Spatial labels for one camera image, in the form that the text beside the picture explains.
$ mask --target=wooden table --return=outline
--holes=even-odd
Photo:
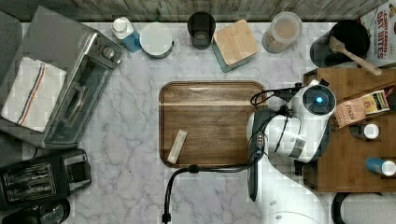
[[[305,74],[304,83],[313,78],[330,83],[337,102],[396,84],[396,70],[384,70],[374,76],[358,68],[321,68]],[[313,167],[304,169],[305,184],[319,192],[396,191],[396,176],[384,177],[368,171],[365,160],[378,157],[396,161],[396,113],[387,112],[367,119],[380,129],[375,140],[353,137],[349,128],[332,130],[327,150]]]

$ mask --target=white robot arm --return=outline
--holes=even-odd
[[[265,155],[258,163],[258,176],[256,204],[262,213],[262,224],[328,223],[318,197],[281,174]]]
[[[264,135],[267,154],[273,151],[298,161],[313,161],[320,155],[319,145],[335,109],[335,96],[314,80],[291,98],[288,108],[292,116],[275,115],[272,118],[269,114],[275,111],[267,109],[258,113],[255,120],[253,114],[247,125],[247,137],[256,141],[258,127],[267,120],[266,127],[259,132]],[[250,198],[262,213],[263,224],[328,223],[318,197],[281,174],[265,155],[257,166],[251,168],[248,187]]]

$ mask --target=black cup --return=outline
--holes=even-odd
[[[340,21],[321,36],[311,46],[310,56],[317,67],[330,67],[340,63],[352,62],[342,53],[334,53],[330,48],[330,36],[334,36],[346,45],[346,49],[364,58],[370,48],[370,36],[366,28],[358,21]]]
[[[190,16],[187,27],[195,48],[207,49],[215,33],[215,19],[209,13],[196,12]]]

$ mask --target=kitchen counter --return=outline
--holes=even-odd
[[[116,43],[111,23],[87,23]],[[146,23],[134,23],[141,31]],[[92,166],[92,185],[70,197],[72,214],[66,223],[161,223],[166,184],[175,171],[159,155],[159,93],[170,81],[254,80],[265,89],[303,82],[315,69],[309,48],[329,31],[331,23],[304,23],[297,43],[280,54],[262,47],[269,23],[249,23],[259,46],[250,63],[223,73],[211,47],[195,49],[186,23],[166,23],[175,45],[165,59],[150,59],[123,47],[113,72],[81,140]],[[225,27],[218,23],[217,28]],[[23,25],[26,31],[28,24]],[[270,101],[277,107],[277,100]],[[180,175],[172,191],[172,223],[261,223],[248,198],[247,173]]]

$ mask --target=white towel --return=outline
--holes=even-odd
[[[66,72],[50,64],[22,58],[1,116],[43,133],[64,85]]]

